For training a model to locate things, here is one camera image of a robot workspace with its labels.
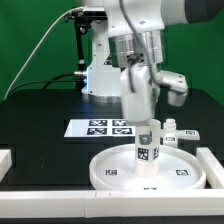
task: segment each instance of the white cylinder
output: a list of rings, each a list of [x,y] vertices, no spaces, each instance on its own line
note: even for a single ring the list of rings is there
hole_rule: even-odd
[[[135,173],[154,177],[159,171],[160,121],[152,119],[148,126],[136,127]]]

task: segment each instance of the white robot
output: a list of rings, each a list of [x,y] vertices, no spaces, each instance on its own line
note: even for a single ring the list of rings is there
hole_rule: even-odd
[[[83,15],[99,14],[99,19],[96,17],[93,23],[93,62],[88,67],[88,84],[82,92],[98,102],[117,102],[121,97],[123,117],[136,130],[135,145],[105,150],[92,160],[90,180],[96,189],[204,187],[206,176],[194,156],[174,147],[160,146],[161,136],[176,138],[175,122],[168,120],[161,131],[160,122],[153,118],[160,87],[169,89],[168,102],[175,106],[184,103],[188,92],[184,76],[160,71],[157,66],[163,61],[161,30],[169,24],[211,19],[223,3],[215,1],[220,4],[219,9],[205,7],[207,10],[198,13],[197,7],[208,6],[208,2],[211,3],[190,0],[81,1]],[[108,22],[100,20],[102,12],[106,13]],[[109,55],[113,66],[121,68],[122,73],[105,63]],[[194,139],[192,135],[199,138],[196,131],[185,132],[184,138]],[[179,174],[187,178],[180,181]]]

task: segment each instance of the black table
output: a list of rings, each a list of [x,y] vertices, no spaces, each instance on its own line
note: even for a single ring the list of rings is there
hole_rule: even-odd
[[[178,129],[196,129],[200,142],[180,141],[195,154],[209,147],[224,162],[224,108],[201,90],[191,90],[183,107],[167,104],[162,91],[156,118],[176,119]],[[24,90],[0,104],[0,149],[12,150],[13,165],[0,191],[92,190],[88,166],[100,151],[133,143],[133,137],[64,138],[70,119],[120,119],[120,104],[82,100],[76,90]],[[223,217],[0,220],[0,223],[223,223]]]

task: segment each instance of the green backdrop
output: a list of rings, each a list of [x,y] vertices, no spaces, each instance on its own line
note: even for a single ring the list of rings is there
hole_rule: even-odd
[[[45,31],[74,6],[74,0],[0,0],[0,100]],[[74,36],[73,23],[60,21],[16,84],[74,71]],[[224,105],[224,10],[211,22],[167,27],[165,42],[162,68],[184,74],[190,87],[207,91]],[[90,36],[85,36],[87,63],[91,61],[90,43]],[[73,88],[73,84],[51,88]]]

